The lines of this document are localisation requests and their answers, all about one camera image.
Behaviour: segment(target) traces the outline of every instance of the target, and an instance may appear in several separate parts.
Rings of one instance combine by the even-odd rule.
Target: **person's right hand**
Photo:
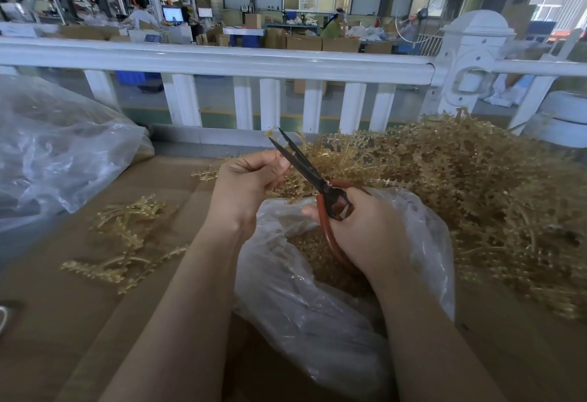
[[[406,229],[393,206],[353,187],[346,194],[355,211],[342,221],[331,218],[330,226],[336,242],[371,285],[409,267]],[[304,206],[302,213],[319,222],[316,206]]]

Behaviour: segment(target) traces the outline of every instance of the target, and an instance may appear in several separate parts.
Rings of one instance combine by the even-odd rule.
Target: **forearm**
[[[373,285],[382,306],[402,401],[505,401],[426,289],[404,265]]]
[[[241,245],[204,224],[101,402],[220,400]]]

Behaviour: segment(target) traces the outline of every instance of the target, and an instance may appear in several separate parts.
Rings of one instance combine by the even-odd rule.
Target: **hand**
[[[406,229],[393,206],[353,187],[346,194],[355,211],[342,221],[331,218],[330,227],[336,242],[371,285],[409,267]],[[316,206],[304,206],[302,213],[319,222]]]
[[[251,153],[226,161],[218,171],[206,222],[238,231],[248,240],[265,192],[285,179],[290,163],[277,150]]]

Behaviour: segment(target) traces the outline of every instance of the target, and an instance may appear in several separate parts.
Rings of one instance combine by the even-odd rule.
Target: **person's left hand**
[[[218,171],[207,222],[238,231],[248,240],[255,232],[265,192],[280,186],[289,168],[289,161],[277,150],[226,161]]]

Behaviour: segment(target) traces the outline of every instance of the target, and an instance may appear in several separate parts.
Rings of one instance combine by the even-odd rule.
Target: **green floor stripe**
[[[169,111],[165,109],[123,109],[124,113],[134,122],[140,124],[171,124],[172,118]],[[201,113],[202,124],[209,128],[237,128],[237,117],[232,114],[210,113],[203,111]],[[338,131],[340,120],[338,119],[320,119],[318,131],[321,134],[336,133]],[[387,123],[387,128],[396,127],[400,123]],[[260,116],[253,116],[253,128],[260,130]],[[281,128],[284,131],[302,131],[301,116],[282,116]],[[361,121],[359,130],[368,130],[369,122]]]

